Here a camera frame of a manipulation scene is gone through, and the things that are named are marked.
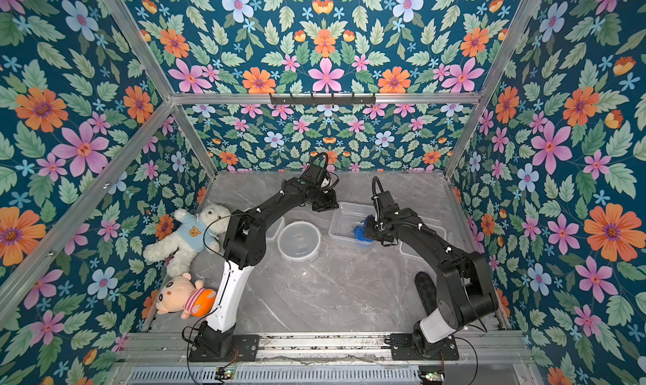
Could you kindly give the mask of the blue cleaning cloth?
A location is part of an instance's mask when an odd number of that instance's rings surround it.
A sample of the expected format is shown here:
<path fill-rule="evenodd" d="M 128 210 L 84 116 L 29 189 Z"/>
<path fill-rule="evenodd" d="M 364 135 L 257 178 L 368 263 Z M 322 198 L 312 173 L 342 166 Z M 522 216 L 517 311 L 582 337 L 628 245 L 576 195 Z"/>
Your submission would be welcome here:
<path fill-rule="evenodd" d="M 374 240 L 366 237 L 366 228 L 371 218 L 373 218 L 373 215 L 368 215 L 353 227 L 354 239 L 361 245 L 370 246 L 374 243 Z"/>

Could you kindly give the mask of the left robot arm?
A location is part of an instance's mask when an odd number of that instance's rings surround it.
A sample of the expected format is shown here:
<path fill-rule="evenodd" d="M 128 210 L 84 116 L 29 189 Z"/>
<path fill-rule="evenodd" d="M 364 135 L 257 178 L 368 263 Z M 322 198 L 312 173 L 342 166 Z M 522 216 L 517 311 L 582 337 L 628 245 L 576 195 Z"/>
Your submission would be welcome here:
<path fill-rule="evenodd" d="M 234 353 L 237 311 L 244 288 L 267 250 L 267 230 L 290 210 L 310 205 L 316 213 L 338 208 L 335 186 L 338 180 L 328 170 L 329 157 L 318 165 L 310 161 L 296 178 L 282 181 L 279 191 L 263 203 L 229 218 L 223 240 L 224 272 L 212 310 L 203 317 L 195 335 L 185 339 L 187 360 L 228 361 Z"/>

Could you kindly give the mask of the round clear lunch box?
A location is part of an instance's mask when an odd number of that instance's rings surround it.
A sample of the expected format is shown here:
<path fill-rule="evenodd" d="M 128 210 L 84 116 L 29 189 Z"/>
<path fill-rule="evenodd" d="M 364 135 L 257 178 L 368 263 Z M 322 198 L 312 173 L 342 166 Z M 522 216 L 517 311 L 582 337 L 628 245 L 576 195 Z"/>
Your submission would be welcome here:
<path fill-rule="evenodd" d="M 277 247 L 287 261 L 309 262 L 318 257 L 321 242 L 321 232 L 313 223 L 295 221 L 279 233 Z"/>

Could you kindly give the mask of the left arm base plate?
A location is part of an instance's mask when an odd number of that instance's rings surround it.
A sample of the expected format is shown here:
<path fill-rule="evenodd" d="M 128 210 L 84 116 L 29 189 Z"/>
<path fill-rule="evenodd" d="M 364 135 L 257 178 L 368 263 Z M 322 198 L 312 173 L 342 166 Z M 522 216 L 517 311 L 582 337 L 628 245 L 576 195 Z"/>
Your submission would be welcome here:
<path fill-rule="evenodd" d="M 237 362 L 256 361 L 260 336 L 257 335 L 216 335 L 208 338 L 198 335 L 191 347 L 189 362 Z"/>

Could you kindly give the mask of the square clear box lid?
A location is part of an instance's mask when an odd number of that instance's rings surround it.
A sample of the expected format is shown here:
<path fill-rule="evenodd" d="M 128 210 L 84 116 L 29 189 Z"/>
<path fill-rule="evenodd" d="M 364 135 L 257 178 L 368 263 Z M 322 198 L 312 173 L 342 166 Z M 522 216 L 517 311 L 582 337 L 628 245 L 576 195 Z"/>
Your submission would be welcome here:
<path fill-rule="evenodd" d="M 424 216 L 421 216 L 421 220 L 422 220 L 422 223 L 424 223 L 424 225 L 427 228 L 429 228 L 429 230 L 433 230 L 442 239 L 446 241 L 450 240 L 449 233 L 447 233 L 447 230 L 443 227 L 443 225 L 439 220 L 434 220 Z M 422 257 L 419 255 L 419 253 L 405 242 L 400 242 L 400 244 L 398 245 L 398 250 L 400 254 L 403 255 L 404 257 L 410 257 L 413 259 L 422 260 Z"/>

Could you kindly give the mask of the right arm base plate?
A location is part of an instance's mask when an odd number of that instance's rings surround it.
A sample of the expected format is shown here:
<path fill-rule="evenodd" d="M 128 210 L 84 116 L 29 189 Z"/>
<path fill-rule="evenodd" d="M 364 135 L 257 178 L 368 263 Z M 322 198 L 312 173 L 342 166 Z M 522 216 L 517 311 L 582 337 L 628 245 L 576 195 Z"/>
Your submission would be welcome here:
<path fill-rule="evenodd" d="M 385 338 L 395 361 L 457 361 L 459 351 L 455 339 L 427 342 L 419 333 L 393 333 Z"/>

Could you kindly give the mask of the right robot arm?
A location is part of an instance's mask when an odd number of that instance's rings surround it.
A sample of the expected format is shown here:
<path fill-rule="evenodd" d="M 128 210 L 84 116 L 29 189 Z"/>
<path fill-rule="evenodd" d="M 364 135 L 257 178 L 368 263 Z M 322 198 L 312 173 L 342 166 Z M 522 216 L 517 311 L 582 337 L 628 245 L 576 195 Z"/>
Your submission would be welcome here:
<path fill-rule="evenodd" d="M 455 332 L 498 310 L 498 298 L 486 259 L 444 240 L 411 208 L 400 208 L 390 192 L 373 193 L 375 213 L 368 216 L 365 236 L 381 245 L 403 243 L 435 272 L 417 279 L 421 294 L 428 290 L 428 316 L 414 325 L 411 345 L 419 356 L 430 356 Z"/>

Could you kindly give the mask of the square clear lunch box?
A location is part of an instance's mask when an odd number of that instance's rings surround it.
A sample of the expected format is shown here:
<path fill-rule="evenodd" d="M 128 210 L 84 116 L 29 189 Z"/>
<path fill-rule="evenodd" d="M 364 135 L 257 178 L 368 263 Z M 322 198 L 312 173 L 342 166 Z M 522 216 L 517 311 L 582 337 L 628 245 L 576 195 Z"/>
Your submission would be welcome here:
<path fill-rule="evenodd" d="M 358 239 L 354 233 L 357 227 L 363 228 L 364 220 L 374 212 L 372 205 L 361 203 L 339 202 L 333 212 L 328 235 L 331 241 L 339 246 L 369 249 L 372 240 Z"/>

